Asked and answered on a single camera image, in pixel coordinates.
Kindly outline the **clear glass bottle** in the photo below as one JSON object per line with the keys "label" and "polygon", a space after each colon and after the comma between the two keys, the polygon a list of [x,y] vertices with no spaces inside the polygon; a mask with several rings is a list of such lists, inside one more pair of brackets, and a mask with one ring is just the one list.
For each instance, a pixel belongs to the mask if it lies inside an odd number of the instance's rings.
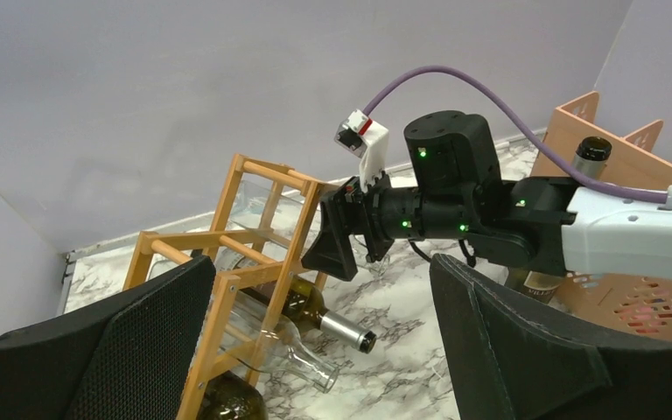
{"label": "clear glass bottle", "polygon": [[329,392],[339,369],[303,343],[292,320],[281,315],[273,326],[264,326],[266,305],[234,286],[223,294],[223,304],[215,310],[215,274],[215,268],[210,268],[202,276],[208,290],[199,295],[202,321],[192,334],[196,344],[190,377],[206,383],[243,365],[257,373],[286,372],[322,393]]}
{"label": "clear glass bottle", "polygon": [[[263,244],[261,252],[278,259],[284,258],[293,237],[303,210],[304,198],[296,199],[294,195],[290,196],[285,193],[275,198],[272,188],[273,184],[262,186],[244,179],[236,193],[227,228],[230,230],[268,229],[269,235],[264,235],[264,237],[269,240]],[[311,227],[305,237],[303,254],[314,243],[320,222],[320,211],[317,207]],[[389,255],[386,255],[380,262],[368,262],[367,245],[364,240],[360,236],[351,236],[350,242],[359,270],[367,270],[376,277],[385,274],[390,263]]]}

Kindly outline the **green wine bottle silver neck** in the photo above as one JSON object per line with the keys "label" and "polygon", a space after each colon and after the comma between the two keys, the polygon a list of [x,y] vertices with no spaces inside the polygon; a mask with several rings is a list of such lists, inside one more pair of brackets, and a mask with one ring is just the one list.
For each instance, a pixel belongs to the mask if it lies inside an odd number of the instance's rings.
{"label": "green wine bottle silver neck", "polygon": [[[588,136],[578,144],[571,164],[587,177],[598,179],[612,151],[613,146],[608,140]],[[527,297],[548,304],[565,279],[565,276],[550,276],[526,269],[509,268],[504,284]]]}

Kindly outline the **wooden wine rack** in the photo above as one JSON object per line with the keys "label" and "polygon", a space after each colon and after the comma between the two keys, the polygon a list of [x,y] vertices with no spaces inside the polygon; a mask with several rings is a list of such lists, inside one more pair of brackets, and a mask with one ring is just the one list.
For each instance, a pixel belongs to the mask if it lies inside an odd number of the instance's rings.
{"label": "wooden wine rack", "polygon": [[[271,180],[275,198],[279,198],[285,187],[293,189],[304,198],[303,210],[283,258],[270,258],[261,252],[263,251],[263,244],[269,240],[264,237],[264,235],[270,235],[268,229],[227,229],[228,217],[234,204],[235,195],[243,176],[246,174]],[[333,191],[335,188],[334,184],[304,175],[286,164],[275,164],[237,154],[232,159],[210,228],[206,232],[198,233],[159,234],[152,231],[140,232],[123,288],[129,290],[146,281],[154,255],[161,255],[174,263],[183,264],[191,259],[187,255],[189,250],[201,249],[205,255],[215,258],[219,249],[230,248],[262,265],[259,268],[219,272],[215,276],[213,285],[213,293],[217,303],[215,310],[220,309],[223,304],[223,294],[229,288],[234,286],[238,291],[242,291],[274,279],[276,280],[274,296],[269,301],[263,319],[264,326],[273,326],[282,312],[292,278],[296,274],[306,271],[301,262],[301,255],[307,231],[312,225],[316,208],[319,208],[319,198],[323,193]],[[202,383],[192,379],[190,373],[191,369],[189,369],[181,397],[177,414],[179,419],[196,418],[207,386],[207,382]],[[259,380],[259,374],[248,370],[246,380],[249,384],[255,385]]]}

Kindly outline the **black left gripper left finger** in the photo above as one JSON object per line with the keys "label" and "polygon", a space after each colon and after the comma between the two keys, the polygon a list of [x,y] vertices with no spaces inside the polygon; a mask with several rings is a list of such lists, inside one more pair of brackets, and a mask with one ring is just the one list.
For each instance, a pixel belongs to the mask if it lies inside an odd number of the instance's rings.
{"label": "black left gripper left finger", "polygon": [[199,256],[0,336],[0,419],[173,419],[216,270]]}

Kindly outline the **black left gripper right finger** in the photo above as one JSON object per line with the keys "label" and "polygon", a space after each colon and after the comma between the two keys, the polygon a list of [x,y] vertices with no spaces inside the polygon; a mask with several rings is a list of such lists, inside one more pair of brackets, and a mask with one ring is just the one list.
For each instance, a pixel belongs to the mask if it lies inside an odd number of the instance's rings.
{"label": "black left gripper right finger", "polygon": [[451,255],[430,262],[464,419],[672,419],[672,342],[584,321]]}

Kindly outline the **pink plastic organizer rack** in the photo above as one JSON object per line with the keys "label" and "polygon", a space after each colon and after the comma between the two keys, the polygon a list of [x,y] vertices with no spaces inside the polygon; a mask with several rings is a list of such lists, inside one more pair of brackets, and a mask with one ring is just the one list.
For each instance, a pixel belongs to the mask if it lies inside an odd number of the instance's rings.
{"label": "pink plastic organizer rack", "polygon": [[[602,137],[612,153],[601,181],[646,190],[671,187],[672,164],[652,153],[662,121],[616,136],[595,123],[598,104],[599,94],[590,92],[557,107],[544,143],[569,161],[582,140]],[[594,324],[672,341],[672,209],[592,190],[579,192],[572,209],[577,220],[563,236],[573,272],[556,299]]]}

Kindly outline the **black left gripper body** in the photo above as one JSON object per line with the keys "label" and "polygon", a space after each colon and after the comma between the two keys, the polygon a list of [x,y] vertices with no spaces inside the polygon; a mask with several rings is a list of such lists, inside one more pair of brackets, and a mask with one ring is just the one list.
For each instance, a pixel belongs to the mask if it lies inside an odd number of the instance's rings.
{"label": "black left gripper body", "polygon": [[380,226],[378,214],[381,193],[391,187],[390,176],[381,173],[367,192],[361,190],[358,176],[349,178],[335,195],[339,229],[336,238],[339,244],[339,259],[342,262],[354,262],[354,252],[349,244],[349,235],[361,235],[367,248],[364,259],[367,262],[380,262],[395,242],[388,238]]}

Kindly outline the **dark green wine bottle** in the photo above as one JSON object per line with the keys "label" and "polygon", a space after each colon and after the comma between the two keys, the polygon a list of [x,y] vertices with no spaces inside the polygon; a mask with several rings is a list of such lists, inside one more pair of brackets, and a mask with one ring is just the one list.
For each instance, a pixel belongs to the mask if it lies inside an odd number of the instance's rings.
{"label": "dark green wine bottle", "polygon": [[227,371],[206,385],[199,420],[268,420],[261,393],[238,375]]}

